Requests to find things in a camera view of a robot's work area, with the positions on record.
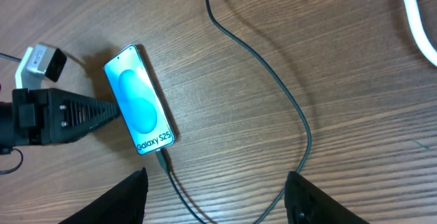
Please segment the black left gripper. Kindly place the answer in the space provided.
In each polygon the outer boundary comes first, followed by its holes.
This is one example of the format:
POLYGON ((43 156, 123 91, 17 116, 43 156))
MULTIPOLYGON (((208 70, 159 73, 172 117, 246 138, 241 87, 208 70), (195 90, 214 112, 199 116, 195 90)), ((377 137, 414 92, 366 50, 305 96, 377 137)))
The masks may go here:
POLYGON ((1 102, 1 146, 72 143, 119 115, 113 102, 61 89, 14 89, 1 102))

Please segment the blue Galaxy smartphone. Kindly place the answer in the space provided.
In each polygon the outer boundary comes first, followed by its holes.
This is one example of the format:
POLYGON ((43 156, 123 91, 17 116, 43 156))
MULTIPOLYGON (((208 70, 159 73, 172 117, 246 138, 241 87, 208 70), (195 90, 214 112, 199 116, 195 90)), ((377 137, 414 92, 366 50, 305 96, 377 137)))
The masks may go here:
POLYGON ((176 136, 137 47, 126 46, 103 70, 137 153, 173 144, 176 136))

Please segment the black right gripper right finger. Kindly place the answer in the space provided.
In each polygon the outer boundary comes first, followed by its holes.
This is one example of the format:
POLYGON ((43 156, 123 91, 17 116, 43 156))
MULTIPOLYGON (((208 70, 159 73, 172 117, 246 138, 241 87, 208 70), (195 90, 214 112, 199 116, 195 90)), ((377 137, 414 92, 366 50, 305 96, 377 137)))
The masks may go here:
POLYGON ((368 224, 295 171, 285 183, 285 208, 292 224, 368 224))

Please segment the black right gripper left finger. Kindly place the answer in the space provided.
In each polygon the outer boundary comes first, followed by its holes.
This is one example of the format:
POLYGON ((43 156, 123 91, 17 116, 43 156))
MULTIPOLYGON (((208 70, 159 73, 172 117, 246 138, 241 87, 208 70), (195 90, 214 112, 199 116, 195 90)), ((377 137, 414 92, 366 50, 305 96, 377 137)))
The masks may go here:
POLYGON ((61 223, 142 224, 148 186, 147 171, 143 167, 61 223))

